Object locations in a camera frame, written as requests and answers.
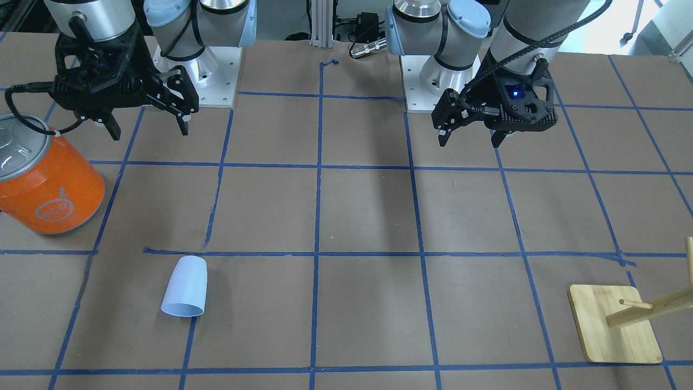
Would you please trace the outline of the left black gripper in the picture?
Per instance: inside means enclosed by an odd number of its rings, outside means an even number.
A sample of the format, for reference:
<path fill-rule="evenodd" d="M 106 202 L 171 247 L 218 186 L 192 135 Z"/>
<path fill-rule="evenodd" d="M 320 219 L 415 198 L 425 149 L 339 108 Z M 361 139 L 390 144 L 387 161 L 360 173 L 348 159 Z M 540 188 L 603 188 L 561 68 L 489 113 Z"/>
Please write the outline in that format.
<path fill-rule="evenodd" d="M 557 121 L 554 107 L 555 84 L 545 58 L 530 60 L 529 73 L 517 74 L 498 67 L 492 74 L 466 92 L 463 101 L 473 109 L 495 108 L 498 114 L 483 116 L 487 128 L 493 130 L 493 148 L 513 132 L 542 132 Z M 454 89 L 446 89 L 432 112 L 433 128 L 444 147 L 457 128 L 470 124 L 470 116 Z"/>

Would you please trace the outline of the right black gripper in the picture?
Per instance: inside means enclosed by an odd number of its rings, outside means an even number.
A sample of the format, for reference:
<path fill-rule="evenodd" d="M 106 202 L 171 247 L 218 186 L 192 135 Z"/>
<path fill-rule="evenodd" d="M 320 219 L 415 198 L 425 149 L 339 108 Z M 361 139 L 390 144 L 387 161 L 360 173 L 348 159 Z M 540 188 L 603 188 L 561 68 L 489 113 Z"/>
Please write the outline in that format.
<path fill-rule="evenodd" d="M 121 140 L 115 108 L 151 105 L 171 113 L 183 135 L 200 98 L 183 65 L 155 69 L 139 24 L 109 40 L 96 41 L 85 24 L 69 24 L 55 45 L 57 76 L 49 95 L 64 109 L 102 117 L 112 140 Z"/>

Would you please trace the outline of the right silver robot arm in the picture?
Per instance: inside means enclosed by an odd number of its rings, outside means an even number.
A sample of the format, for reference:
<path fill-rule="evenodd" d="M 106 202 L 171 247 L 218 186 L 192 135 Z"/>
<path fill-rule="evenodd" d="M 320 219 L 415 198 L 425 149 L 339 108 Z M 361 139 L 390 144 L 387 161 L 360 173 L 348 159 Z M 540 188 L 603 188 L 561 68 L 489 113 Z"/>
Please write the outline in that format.
<path fill-rule="evenodd" d="M 117 108 L 153 106 L 173 114 L 183 135 L 200 109 L 200 92 L 229 87 L 213 48 L 250 47 L 257 37 L 255 1 L 145 1 L 158 42 L 149 53 L 131 1 L 47 1 L 60 35 L 49 95 L 78 121 L 104 126 L 114 140 Z"/>

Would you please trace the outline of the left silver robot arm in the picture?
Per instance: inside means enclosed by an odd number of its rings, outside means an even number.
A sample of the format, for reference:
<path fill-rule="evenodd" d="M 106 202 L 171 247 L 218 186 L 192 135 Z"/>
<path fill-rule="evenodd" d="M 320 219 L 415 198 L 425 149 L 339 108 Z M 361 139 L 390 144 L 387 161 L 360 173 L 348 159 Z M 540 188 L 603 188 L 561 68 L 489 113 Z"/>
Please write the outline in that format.
<path fill-rule="evenodd" d="M 394 1 L 384 20 L 388 51 L 425 55 L 421 82 L 438 101 L 431 113 L 440 146 L 482 121 L 497 148 L 516 132 L 557 121 L 552 57 L 587 1 L 509 1 L 498 25 L 481 1 Z"/>

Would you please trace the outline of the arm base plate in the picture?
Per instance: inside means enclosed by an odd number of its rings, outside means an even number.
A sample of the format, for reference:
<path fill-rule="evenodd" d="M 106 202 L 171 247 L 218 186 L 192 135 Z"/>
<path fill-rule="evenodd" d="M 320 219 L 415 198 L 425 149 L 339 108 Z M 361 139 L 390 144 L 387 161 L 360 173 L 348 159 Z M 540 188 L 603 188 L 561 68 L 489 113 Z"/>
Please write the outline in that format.
<path fill-rule="evenodd" d="M 446 89 L 460 92 L 480 67 L 478 55 L 470 68 L 461 71 L 441 66 L 431 55 L 404 55 L 400 63 L 407 111 L 424 114 L 433 112 Z"/>
<path fill-rule="evenodd" d="M 243 48 L 208 47 L 199 57 L 176 62 L 161 56 L 156 47 L 153 62 L 162 72 L 185 67 L 199 96 L 201 108 L 233 108 Z"/>

